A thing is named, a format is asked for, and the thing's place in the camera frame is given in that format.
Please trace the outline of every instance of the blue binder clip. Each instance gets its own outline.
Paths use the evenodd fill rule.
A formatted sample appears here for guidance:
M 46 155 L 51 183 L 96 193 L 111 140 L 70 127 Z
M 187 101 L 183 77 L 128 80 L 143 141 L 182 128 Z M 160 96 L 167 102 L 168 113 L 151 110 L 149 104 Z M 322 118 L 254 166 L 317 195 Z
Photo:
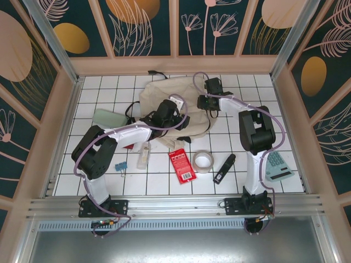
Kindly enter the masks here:
M 121 177 L 125 177 L 126 176 L 126 172 L 127 172 L 127 162 L 122 162 L 122 163 L 115 164 L 115 169 L 116 169 L 116 171 L 120 171 L 121 172 Z

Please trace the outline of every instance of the beige cloth bag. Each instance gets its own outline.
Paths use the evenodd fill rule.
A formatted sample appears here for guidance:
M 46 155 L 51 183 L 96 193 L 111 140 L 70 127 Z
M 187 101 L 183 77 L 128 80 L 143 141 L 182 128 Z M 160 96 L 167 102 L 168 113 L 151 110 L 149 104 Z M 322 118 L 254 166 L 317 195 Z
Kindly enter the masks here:
M 196 77 L 195 82 L 198 87 L 205 91 L 205 81 L 202 77 Z M 184 147 L 184 141 L 179 141 L 177 138 L 188 136 L 191 139 L 200 138 L 208 133 L 209 129 L 208 118 L 211 121 L 211 127 L 216 119 L 206 115 L 205 110 L 197 108 L 197 98 L 199 91 L 193 85 L 193 77 L 179 77 L 164 79 L 161 81 L 153 81 L 146 85 L 145 90 L 140 93 L 140 109 L 141 116 L 145 117 L 151 111 L 156 111 L 159 104 L 164 99 L 168 99 L 171 94 L 179 94 L 188 104 L 188 115 L 190 116 L 189 125 L 183 130 L 170 130 L 166 136 L 157 140 L 169 147 L 171 150 L 177 150 Z

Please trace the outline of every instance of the clear tape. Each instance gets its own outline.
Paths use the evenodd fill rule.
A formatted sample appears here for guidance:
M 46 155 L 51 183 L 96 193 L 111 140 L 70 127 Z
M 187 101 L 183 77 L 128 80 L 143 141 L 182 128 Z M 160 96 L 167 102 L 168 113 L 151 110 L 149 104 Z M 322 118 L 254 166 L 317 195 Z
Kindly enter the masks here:
M 199 158 L 199 157 L 207 158 L 210 161 L 210 166 L 208 166 L 208 167 L 199 167 L 196 164 L 196 159 Z M 210 152 L 208 152 L 208 151 L 204 151 L 204 150 L 197 151 L 194 154 L 194 156 L 193 156 L 193 168 L 200 174 L 207 174 L 212 169 L 213 164 L 214 164 L 213 155 Z

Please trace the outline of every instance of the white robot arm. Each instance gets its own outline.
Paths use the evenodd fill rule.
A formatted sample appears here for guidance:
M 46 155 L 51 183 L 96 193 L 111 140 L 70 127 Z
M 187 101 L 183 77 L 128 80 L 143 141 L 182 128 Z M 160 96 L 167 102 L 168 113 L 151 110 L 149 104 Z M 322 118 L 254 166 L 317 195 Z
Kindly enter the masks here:
M 261 159 L 264 158 L 262 170 L 265 170 L 268 155 L 263 157 L 263 153 L 271 149 L 272 144 L 275 142 L 275 133 L 270 118 L 265 117 L 263 114 L 255 112 L 252 109 L 244 107 L 242 104 L 229 98 L 219 99 L 219 109 L 230 114 L 231 116 L 234 116 L 234 118 L 239 121 L 241 144 L 246 150 L 247 154 L 247 177 L 244 186 L 245 190 L 250 195 L 258 195 L 263 193 L 265 188 L 262 186 L 259 178 L 259 163 Z M 269 112 L 267 107 L 263 106 L 262 109 Z M 257 130 L 255 129 L 253 133 L 254 125 L 255 123 L 257 124 L 257 122 L 259 122 L 258 125 L 261 125 L 261 127 Z M 256 142 L 252 141 L 251 138 L 251 141 L 248 142 L 248 137 L 253 136 L 261 137 L 261 139 L 259 139 L 260 142 L 257 140 Z
M 71 157 L 76 163 L 79 162 L 76 165 L 84 172 L 84 185 L 86 185 L 88 197 L 95 205 L 107 208 L 109 206 L 110 195 L 104 174 L 110 166 L 115 149 L 152 140 L 161 136 L 162 130 L 170 127 L 178 126 L 176 129 L 181 130 L 188 126 L 190 117 L 179 114 L 175 100 L 177 99 L 171 96 L 159 105 L 157 111 L 125 127 L 101 129 L 95 125 L 89 128 Z M 99 148 L 88 149 L 97 138 L 100 139 L 95 142 L 95 146 Z

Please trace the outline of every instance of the red package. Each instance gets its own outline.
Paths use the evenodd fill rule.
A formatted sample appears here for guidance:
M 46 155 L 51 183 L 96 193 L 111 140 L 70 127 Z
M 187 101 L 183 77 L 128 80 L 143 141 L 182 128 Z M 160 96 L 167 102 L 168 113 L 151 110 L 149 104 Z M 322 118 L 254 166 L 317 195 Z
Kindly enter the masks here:
M 170 152 L 169 157 L 181 184 L 191 182 L 197 178 L 184 149 Z

